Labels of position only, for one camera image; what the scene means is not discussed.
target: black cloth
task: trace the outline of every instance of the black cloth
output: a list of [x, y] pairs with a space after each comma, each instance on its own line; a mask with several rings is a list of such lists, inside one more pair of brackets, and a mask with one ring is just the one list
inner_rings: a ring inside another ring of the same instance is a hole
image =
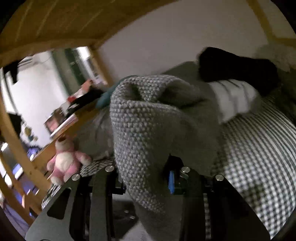
[[75, 113], [75, 111], [79, 110], [83, 106], [91, 103], [95, 99], [100, 98], [103, 93], [104, 92], [99, 89], [90, 89], [86, 94], [72, 101], [68, 108], [68, 114], [66, 118], [69, 118], [73, 113]]
[[[11, 123], [13, 125], [13, 128], [17, 134], [17, 136], [19, 137], [20, 136], [20, 132], [22, 130], [22, 118], [20, 115], [17, 115], [17, 114], [12, 114], [12, 113], [8, 113], [9, 115], [9, 118], [11, 120]], [[5, 142], [5, 139], [4, 137], [1, 135], [1, 130], [0, 130], [0, 142]]]
[[205, 82], [245, 81], [262, 96], [268, 95], [280, 82], [276, 66], [268, 59], [240, 57], [213, 47], [207, 47], [199, 55], [199, 75]]
[[17, 74], [18, 74], [18, 64], [21, 60], [17, 60], [12, 62], [11, 64], [3, 67], [3, 73], [6, 74], [10, 72], [12, 82], [15, 84], [17, 82]]

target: gingham bedsheet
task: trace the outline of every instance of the gingham bedsheet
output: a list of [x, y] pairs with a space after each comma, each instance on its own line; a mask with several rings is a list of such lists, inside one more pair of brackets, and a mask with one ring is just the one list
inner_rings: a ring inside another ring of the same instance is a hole
[[[264, 100], [260, 113], [234, 118], [222, 126], [221, 134], [219, 159], [212, 175], [223, 174], [274, 237], [295, 208], [296, 127], [272, 101]], [[114, 157], [108, 157], [94, 161], [83, 167], [80, 174], [93, 175], [113, 160]], [[52, 185], [42, 208], [58, 190], [58, 186]], [[205, 213], [209, 238], [207, 204]]]

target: pink teddy bear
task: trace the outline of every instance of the pink teddy bear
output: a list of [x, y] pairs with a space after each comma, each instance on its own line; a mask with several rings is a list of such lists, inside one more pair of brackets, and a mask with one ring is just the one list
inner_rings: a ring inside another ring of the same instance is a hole
[[64, 184], [73, 174], [78, 173], [80, 165], [88, 166], [91, 158], [74, 150], [74, 143], [66, 136], [60, 137], [56, 143], [56, 155], [47, 163], [47, 170], [53, 171], [50, 180], [53, 184]]

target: metal screw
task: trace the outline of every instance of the metal screw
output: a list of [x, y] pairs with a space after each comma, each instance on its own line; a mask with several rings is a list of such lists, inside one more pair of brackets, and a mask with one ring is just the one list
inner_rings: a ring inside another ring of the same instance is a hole
[[190, 172], [190, 168], [189, 167], [182, 167], [181, 171], [184, 173], [188, 173], [188, 172]]
[[112, 172], [114, 170], [114, 166], [107, 166], [106, 168], [105, 168], [105, 171], [106, 172]]
[[217, 181], [223, 181], [224, 180], [224, 177], [221, 174], [216, 175], [215, 178], [216, 178]]
[[77, 181], [77, 180], [79, 180], [79, 179], [80, 179], [79, 174], [74, 174], [74, 175], [72, 176], [72, 180], [73, 180], [73, 181]]

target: bed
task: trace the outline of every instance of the bed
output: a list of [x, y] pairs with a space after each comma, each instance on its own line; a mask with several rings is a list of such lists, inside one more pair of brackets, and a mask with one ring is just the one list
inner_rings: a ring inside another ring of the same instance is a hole
[[[196, 69], [194, 62], [186, 62], [165, 74], [194, 84]], [[236, 188], [256, 212], [271, 238], [284, 226], [296, 205], [296, 127], [275, 106], [274, 95], [276, 93], [264, 98], [259, 113], [237, 116], [222, 125], [219, 158], [211, 170], [212, 175], [223, 174]], [[114, 155], [107, 145], [108, 138], [102, 134], [106, 116], [108, 113], [102, 121], [102, 114], [98, 114], [77, 134], [76, 141], [84, 143], [79, 148], [94, 157], [91, 166], [81, 169], [82, 176], [93, 175], [114, 161]], [[58, 190], [58, 186], [51, 186], [42, 208]], [[206, 219], [207, 238], [210, 238], [209, 217]]]

